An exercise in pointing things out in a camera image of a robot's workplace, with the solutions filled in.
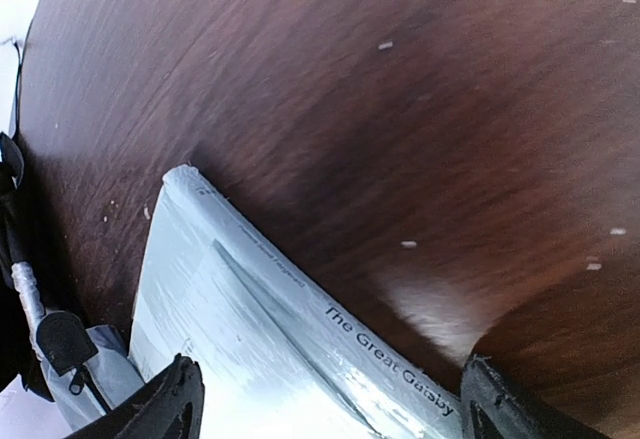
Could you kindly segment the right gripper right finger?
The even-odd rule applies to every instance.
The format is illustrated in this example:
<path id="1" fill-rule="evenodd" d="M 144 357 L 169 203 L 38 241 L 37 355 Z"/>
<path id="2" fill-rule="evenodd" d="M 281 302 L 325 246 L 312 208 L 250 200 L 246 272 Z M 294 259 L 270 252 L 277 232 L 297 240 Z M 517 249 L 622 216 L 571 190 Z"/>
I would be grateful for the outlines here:
<path id="1" fill-rule="evenodd" d="M 500 373 L 489 358 L 469 356 L 461 386 L 465 438 L 604 439 L 605 434 L 562 413 Z"/>

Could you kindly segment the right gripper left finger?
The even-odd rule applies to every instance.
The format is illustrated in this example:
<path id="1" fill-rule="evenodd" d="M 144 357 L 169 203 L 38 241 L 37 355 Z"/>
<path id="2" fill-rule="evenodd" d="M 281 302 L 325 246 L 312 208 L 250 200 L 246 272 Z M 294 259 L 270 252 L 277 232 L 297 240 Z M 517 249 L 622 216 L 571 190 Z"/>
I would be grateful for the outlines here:
<path id="1" fill-rule="evenodd" d="M 198 439 L 204 397 L 199 364 L 178 354 L 169 366 L 124 403 L 69 437 Z"/>

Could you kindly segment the grey pencil pouch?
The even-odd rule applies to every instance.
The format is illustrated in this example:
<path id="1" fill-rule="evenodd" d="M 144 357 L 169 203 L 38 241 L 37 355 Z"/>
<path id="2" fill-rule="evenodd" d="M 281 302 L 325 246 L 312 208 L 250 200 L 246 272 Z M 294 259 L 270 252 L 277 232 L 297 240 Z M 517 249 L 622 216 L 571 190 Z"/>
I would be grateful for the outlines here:
<path id="1" fill-rule="evenodd" d="M 75 379 L 74 369 L 60 376 L 46 359 L 41 362 L 49 391 L 72 431 L 114 410 L 145 385 L 115 328 L 99 325 L 87 329 L 87 333 L 98 351 L 84 363 L 89 383 Z"/>

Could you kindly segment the grey notebook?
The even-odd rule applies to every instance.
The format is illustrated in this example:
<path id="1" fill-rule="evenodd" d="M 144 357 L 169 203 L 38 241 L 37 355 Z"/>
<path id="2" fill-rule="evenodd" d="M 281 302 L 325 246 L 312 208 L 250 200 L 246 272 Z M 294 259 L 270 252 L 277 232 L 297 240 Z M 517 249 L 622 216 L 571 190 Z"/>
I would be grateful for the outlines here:
<path id="1" fill-rule="evenodd" d="M 205 438 L 458 438 L 456 396 L 350 314 L 191 166 L 168 171 L 136 295 L 145 378 L 198 363 Z"/>

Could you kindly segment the black student backpack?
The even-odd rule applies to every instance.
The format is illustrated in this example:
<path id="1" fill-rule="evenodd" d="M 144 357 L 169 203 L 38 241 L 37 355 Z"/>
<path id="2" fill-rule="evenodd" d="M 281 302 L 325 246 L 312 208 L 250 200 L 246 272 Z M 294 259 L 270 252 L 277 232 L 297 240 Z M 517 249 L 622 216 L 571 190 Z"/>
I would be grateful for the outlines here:
<path id="1" fill-rule="evenodd" d="M 66 263 L 41 208 L 38 187 L 25 177 L 25 161 L 16 142 L 1 135 L 1 387 L 15 378 L 23 388 L 51 402 L 31 341 L 25 313 L 14 289 L 12 266 L 25 262 L 38 281 L 45 306 L 86 315 L 68 282 Z"/>

